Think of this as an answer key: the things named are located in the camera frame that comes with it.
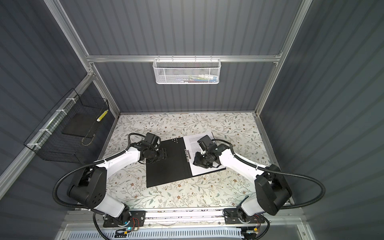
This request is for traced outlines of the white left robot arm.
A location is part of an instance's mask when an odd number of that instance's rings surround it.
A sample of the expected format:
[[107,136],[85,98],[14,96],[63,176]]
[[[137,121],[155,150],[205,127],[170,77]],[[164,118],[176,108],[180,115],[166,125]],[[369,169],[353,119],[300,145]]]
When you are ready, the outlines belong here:
[[160,145],[161,141],[157,138],[133,143],[127,149],[101,160],[101,163],[76,172],[67,191],[68,197],[91,210],[119,218],[128,207],[107,193],[108,178],[142,160],[163,160],[167,154]]

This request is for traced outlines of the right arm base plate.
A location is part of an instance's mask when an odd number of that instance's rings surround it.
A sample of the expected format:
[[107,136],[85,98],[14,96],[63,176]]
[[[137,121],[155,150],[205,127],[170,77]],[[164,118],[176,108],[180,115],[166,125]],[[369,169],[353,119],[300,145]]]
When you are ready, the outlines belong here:
[[266,221],[260,215],[248,216],[243,212],[239,213],[236,208],[223,209],[223,216],[227,225],[233,224],[264,224]]

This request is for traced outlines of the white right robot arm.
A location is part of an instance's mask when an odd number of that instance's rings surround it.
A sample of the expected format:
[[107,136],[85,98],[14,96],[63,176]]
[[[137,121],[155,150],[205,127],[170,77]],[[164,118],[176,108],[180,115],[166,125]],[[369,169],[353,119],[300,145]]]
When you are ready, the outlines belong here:
[[255,185],[256,194],[246,197],[237,206],[238,218],[243,222],[256,214],[267,213],[275,216],[292,195],[283,175],[262,171],[262,168],[265,168],[279,172],[280,169],[276,165],[252,163],[223,144],[212,151],[197,152],[193,164],[205,169],[220,166],[230,168]]

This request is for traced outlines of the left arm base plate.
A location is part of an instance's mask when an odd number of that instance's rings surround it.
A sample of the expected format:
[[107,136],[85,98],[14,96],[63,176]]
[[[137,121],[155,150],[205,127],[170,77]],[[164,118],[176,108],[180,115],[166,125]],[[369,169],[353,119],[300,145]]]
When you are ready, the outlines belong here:
[[139,228],[144,226],[146,211],[123,211],[118,217],[105,215],[104,228]]

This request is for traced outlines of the red folder black inside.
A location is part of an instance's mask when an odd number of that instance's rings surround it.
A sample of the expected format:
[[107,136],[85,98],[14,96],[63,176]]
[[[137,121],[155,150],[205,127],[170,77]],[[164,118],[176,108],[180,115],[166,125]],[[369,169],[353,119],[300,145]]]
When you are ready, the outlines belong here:
[[147,188],[192,178],[183,137],[163,141],[161,146],[167,150],[167,158],[146,165]]

